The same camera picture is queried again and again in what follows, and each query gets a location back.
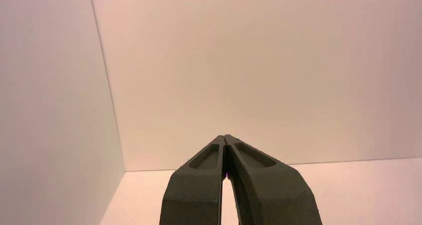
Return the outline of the dark olive left gripper right finger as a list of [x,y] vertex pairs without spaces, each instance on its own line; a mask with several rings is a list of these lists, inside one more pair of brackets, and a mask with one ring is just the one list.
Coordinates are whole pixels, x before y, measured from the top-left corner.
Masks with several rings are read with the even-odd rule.
[[314,194],[296,169],[230,134],[225,141],[239,224],[322,224]]

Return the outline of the dark olive left gripper left finger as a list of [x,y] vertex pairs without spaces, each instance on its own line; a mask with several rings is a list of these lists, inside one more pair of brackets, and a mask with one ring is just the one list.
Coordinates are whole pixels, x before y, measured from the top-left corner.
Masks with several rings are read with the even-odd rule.
[[219,225],[224,174],[224,136],[218,135],[170,177],[161,225]]

